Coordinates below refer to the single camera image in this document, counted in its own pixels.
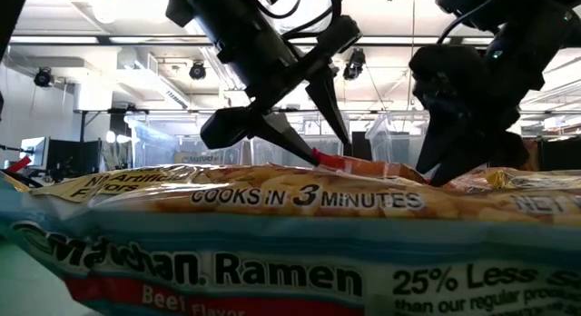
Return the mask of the white ceiling air duct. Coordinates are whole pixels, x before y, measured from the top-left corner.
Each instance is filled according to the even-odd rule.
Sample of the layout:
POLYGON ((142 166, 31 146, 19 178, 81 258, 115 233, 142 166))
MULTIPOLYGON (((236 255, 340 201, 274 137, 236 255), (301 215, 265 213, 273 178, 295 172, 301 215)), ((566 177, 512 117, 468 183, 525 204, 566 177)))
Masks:
POLYGON ((105 47, 83 56, 86 72, 74 86, 77 110, 133 106, 150 110, 187 110, 190 99, 161 75, 152 54, 132 47, 105 47))

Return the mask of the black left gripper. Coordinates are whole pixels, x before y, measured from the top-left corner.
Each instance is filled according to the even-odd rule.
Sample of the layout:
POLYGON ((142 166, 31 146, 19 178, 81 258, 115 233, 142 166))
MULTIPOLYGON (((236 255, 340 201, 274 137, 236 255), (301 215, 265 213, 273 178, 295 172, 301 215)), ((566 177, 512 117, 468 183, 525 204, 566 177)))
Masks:
POLYGON ((219 57, 233 58, 229 64, 246 84, 245 93, 253 101, 246 107, 216 111, 201 129, 202 140, 215 149, 230 146, 246 136, 260 137, 309 164, 319 165, 313 149, 291 126, 287 116, 272 111, 282 98, 306 81, 310 99, 341 142, 350 146, 349 133, 337 104, 333 83, 336 72, 331 67, 331 59, 360 38, 356 22, 347 15, 340 16, 317 36, 315 46, 306 54, 271 28, 252 30, 241 46, 231 52, 223 49, 219 57))

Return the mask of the black cabinet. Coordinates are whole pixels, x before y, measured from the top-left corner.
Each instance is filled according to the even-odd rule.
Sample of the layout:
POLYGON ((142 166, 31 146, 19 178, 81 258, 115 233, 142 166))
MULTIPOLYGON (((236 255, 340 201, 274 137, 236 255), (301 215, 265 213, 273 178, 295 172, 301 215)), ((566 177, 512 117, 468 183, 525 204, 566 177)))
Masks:
POLYGON ((372 161, 372 151, 365 132, 352 133, 351 155, 361 160, 372 161))

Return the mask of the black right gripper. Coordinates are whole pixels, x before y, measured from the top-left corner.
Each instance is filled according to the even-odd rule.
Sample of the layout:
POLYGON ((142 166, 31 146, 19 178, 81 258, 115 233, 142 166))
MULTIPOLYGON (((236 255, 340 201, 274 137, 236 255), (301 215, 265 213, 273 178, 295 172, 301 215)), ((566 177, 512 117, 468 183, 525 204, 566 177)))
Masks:
POLYGON ((529 158, 522 138, 508 132, 518 106, 544 84, 545 32, 503 29, 478 50, 457 44, 422 47, 412 57, 413 94, 429 112, 416 170, 432 169, 440 187, 487 161, 481 134, 498 134, 491 167, 519 168, 529 158))

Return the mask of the blue-edged ramen noodle pack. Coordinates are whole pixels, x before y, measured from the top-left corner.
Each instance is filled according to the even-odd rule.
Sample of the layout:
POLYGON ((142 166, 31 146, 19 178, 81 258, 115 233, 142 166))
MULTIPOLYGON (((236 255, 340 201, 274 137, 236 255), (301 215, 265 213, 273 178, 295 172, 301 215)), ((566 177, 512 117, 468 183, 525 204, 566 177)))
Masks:
POLYGON ((174 164, 40 188, 0 236, 103 316, 581 316, 581 186, 174 164))
POLYGON ((174 154, 174 162, 219 165, 223 164, 223 155, 221 153, 177 152, 174 154))

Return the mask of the red ramen noodle pack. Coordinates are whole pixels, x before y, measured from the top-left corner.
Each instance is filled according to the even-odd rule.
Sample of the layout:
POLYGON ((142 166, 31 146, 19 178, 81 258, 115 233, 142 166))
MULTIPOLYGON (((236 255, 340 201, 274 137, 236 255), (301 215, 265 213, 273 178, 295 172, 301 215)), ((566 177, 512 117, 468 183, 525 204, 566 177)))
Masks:
POLYGON ((402 163, 372 162, 355 157, 326 154, 312 149, 319 166, 359 176, 386 178, 397 176, 417 183, 428 181, 416 170, 402 163))

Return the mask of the white lit monitor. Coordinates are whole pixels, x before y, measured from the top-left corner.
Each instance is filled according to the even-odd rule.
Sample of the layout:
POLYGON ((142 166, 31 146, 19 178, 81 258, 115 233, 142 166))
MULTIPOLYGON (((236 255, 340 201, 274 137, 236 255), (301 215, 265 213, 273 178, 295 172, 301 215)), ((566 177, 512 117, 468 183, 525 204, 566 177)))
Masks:
POLYGON ((46 167, 49 147, 48 137, 35 137, 23 139, 21 142, 22 152, 19 153, 21 159, 28 157, 31 162, 29 167, 44 169, 46 167))

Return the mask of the black monitor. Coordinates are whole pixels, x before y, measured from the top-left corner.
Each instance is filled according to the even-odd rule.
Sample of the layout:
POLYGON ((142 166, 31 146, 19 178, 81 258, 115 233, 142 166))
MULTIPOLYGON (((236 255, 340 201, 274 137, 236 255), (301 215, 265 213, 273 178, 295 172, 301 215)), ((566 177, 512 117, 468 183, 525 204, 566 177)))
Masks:
POLYGON ((74 178, 98 173, 101 148, 100 141, 73 142, 50 139, 46 170, 58 178, 74 178))
POLYGON ((538 143, 541 171, 581 170, 581 136, 538 143))

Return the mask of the yellow ramen noodle pack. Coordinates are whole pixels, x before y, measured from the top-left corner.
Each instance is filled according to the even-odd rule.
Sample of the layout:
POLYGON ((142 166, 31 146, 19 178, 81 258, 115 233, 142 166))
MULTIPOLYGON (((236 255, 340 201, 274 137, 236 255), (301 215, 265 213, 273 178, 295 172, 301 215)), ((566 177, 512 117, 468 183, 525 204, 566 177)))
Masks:
POLYGON ((581 170, 530 172, 512 168, 486 168, 465 173, 442 188, 466 193, 512 189, 581 189, 581 170))

